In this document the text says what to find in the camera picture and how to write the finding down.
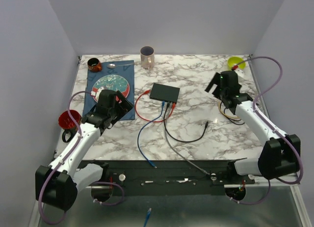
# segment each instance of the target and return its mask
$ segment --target black cable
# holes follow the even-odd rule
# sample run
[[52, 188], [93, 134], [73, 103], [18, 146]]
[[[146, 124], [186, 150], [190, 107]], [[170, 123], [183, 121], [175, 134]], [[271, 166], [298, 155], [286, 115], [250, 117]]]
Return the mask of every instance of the black cable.
[[169, 131], [167, 130], [167, 126], [166, 126], [166, 122], [165, 122], [165, 121], [166, 121], [166, 114], [167, 114], [167, 110], [168, 110], [168, 108], [169, 108], [169, 105], [170, 105], [170, 104], [168, 103], [168, 104], [167, 104], [167, 107], [166, 107], [165, 114], [163, 115], [163, 126], [165, 127], [165, 130], [166, 130], [167, 134], [168, 134], [171, 138], [173, 138], [175, 141], [178, 141], [178, 142], [189, 143], [189, 142], [196, 142], [196, 141], [200, 140], [200, 139], [204, 136], [205, 131], [206, 131], [207, 127], [208, 127], [208, 121], [207, 121], [206, 124], [205, 124], [204, 131], [203, 131], [202, 135], [201, 135], [198, 139], [196, 139], [196, 140], [191, 140], [191, 141], [183, 141], [183, 140], [176, 139], [176, 138], [173, 137], [173, 136], [169, 133]]
[[231, 123], [235, 124], [235, 125], [244, 125], [245, 123], [243, 122], [242, 124], [238, 124], [238, 123], [235, 123], [235, 121], [241, 121], [240, 120], [235, 120], [235, 119], [230, 119], [228, 117], [226, 117]]

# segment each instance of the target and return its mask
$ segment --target red cup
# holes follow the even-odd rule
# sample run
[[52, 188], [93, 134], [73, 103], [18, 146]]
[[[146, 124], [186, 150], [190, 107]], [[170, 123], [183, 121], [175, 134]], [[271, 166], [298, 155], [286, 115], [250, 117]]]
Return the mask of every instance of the red cup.
[[[80, 121], [82, 117], [80, 114], [75, 110], [70, 110], [71, 115], [75, 119], [75, 121], [80, 124]], [[69, 116], [68, 111], [65, 111], [61, 114], [58, 120], [59, 126], [64, 129], [64, 132], [62, 133], [62, 141], [69, 142], [74, 137], [75, 133], [77, 132], [77, 126], [74, 124], [72, 119]], [[65, 138], [67, 134], [70, 134], [70, 137], [68, 139]]]

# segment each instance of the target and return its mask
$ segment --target screw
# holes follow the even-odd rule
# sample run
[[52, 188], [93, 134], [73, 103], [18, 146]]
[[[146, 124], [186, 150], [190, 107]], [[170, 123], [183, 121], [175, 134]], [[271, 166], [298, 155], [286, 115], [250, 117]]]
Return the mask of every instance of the screw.
[[211, 173], [210, 179], [211, 179], [212, 181], [217, 180], [216, 174], [215, 174], [215, 173]]
[[119, 175], [119, 180], [124, 181], [126, 179], [126, 176], [124, 174]]
[[248, 177], [249, 177], [249, 179], [251, 179], [251, 180], [255, 179], [255, 176], [252, 175], [252, 174], [249, 174]]

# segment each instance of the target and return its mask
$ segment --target blue connector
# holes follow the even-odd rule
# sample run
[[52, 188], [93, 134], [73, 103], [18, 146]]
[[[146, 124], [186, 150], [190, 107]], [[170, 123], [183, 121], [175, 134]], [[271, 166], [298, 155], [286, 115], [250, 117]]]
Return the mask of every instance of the blue connector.
[[147, 215], [146, 215], [145, 222], [144, 222], [144, 227], [146, 227], [146, 224], [148, 222], [149, 216], [151, 215], [151, 211], [152, 211], [151, 208], [149, 208], [148, 211], [147, 211]]

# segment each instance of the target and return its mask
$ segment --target black metal bar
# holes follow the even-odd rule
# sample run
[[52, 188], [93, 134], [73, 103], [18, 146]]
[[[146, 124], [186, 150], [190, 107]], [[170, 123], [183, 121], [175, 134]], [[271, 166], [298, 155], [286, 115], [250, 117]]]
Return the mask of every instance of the black metal bar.
[[[152, 168], [147, 161], [97, 161], [107, 163], [108, 169], [105, 178], [121, 185], [126, 196], [175, 196], [175, 195], [225, 195], [224, 185], [242, 184], [245, 179], [247, 184], [253, 184], [247, 176], [234, 175], [227, 177], [227, 165], [230, 160], [193, 161], [208, 173], [216, 174], [216, 179], [211, 179], [186, 161], [153, 161], [157, 169]], [[78, 168], [84, 168], [95, 161], [82, 161]], [[119, 175], [125, 175], [121, 181]], [[113, 195], [119, 196], [119, 190]]]

